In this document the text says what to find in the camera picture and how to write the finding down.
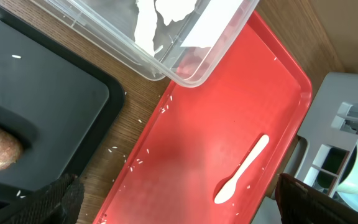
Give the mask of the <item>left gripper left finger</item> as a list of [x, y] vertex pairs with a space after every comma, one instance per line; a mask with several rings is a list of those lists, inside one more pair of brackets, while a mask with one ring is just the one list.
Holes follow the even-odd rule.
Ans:
[[35, 193], [8, 206], [0, 214], [5, 224], [75, 224], [85, 194], [84, 184], [65, 174]]

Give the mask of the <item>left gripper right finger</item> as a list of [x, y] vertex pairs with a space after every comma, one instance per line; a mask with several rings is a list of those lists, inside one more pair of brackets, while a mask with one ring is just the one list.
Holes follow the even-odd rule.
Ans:
[[275, 199], [283, 224], [358, 224], [358, 212], [288, 174], [279, 175]]

